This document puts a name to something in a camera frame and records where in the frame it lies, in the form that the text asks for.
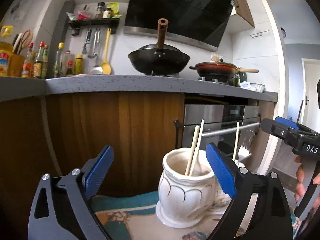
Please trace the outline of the person right hand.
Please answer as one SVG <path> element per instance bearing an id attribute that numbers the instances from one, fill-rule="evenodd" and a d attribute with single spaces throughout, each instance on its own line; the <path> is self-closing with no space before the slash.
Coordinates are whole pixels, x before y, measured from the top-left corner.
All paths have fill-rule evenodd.
<path id="1" fill-rule="evenodd" d="M 297 185 L 295 189 L 295 201 L 299 200 L 299 198 L 303 197 L 305 194 L 305 188 L 303 186 L 303 180 L 305 175 L 304 175 L 302 164 L 300 164 L 299 168 L 297 169 L 296 177 L 297 177 Z M 320 184 L 320 173 L 317 174 L 317 176 L 313 179 L 313 184 L 314 185 Z M 317 197 L 316 201 L 313 204 L 313 210 L 312 210 L 313 216 L 315 215 L 318 208 L 319 208 L 319 197 Z"/>

